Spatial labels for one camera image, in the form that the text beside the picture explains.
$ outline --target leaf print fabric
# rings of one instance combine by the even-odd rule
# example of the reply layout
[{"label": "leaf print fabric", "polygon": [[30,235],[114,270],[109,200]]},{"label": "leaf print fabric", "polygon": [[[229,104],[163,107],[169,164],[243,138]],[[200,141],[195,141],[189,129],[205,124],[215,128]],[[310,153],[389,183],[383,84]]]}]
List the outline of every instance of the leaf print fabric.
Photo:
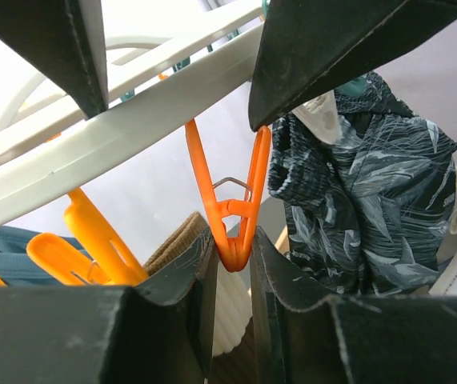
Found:
[{"label": "leaf print fabric", "polygon": [[292,262],[337,292],[410,292],[438,276],[457,143],[375,72],[365,79],[357,97],[335,90],[335,144],[293,114],[273,125],[269,188],[285,202]]}]

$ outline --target white hanger frame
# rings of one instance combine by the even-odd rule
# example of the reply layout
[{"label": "white hanger frame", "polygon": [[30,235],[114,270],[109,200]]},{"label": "white hanger frame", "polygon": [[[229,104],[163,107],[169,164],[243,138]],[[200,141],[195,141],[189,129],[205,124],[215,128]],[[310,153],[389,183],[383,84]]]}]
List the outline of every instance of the white hanger frame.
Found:
[{"label": "white hanger frame", "polygon": [[[190,33],[136,58],[110,78],[110,101],[256,19],[261,4],[237,0],[206,14]],[[63,196],[164,138],[247,81],[258,25],[107,112],[40,146],[82,120],[66,96],[0,132],[0,225]]]}]

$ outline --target white wall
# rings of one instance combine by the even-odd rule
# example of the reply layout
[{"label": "white wall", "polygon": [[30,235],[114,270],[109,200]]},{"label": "white wall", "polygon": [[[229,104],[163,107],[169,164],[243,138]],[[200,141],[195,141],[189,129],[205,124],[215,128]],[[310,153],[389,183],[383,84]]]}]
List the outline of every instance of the white wall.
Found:
[{"label": "white wall", "polygon": [[[179,34],[194,25],[194,16],[205,7],[201,0],[104,0],[103,10],[106,35],[131,31]],[[193,56],[193,61],[203,54],[206,50]],[[19,86],[27,68],[30,64],[0,42],[0,98],[2,90]],[[247,121],[248,93],[249,84],[244,84],[196,119],[214,181],[226,176],[247,178],[255,137]],[[189,214],[203,212],[183,128],[83,189],[141,262]],[[230,184],[217,191],[220,199],[242,198],[244,192]],[[70,235],[62,220],[68,202],[67,197],[59,198],[8,224]],[[237,220],[231,218],[228,227]]]}]

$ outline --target brown fabric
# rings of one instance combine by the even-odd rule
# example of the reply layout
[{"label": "brown fabric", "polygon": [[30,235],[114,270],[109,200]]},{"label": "brown fabric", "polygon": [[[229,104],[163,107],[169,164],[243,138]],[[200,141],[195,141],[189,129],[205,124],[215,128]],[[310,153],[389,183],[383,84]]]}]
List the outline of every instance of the brown fabric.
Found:
[{"label": "brown fabric", "polygon": [[180,256],[198,235],[208,227],[199,212],[194,212],[185,222],[151,255],[144,267],[151,276]]},{"label": "brown fabric", "polygon": [[253,318],[246,327],[241,343],[231,352],[212,360],[209,384],[256,384]]}]

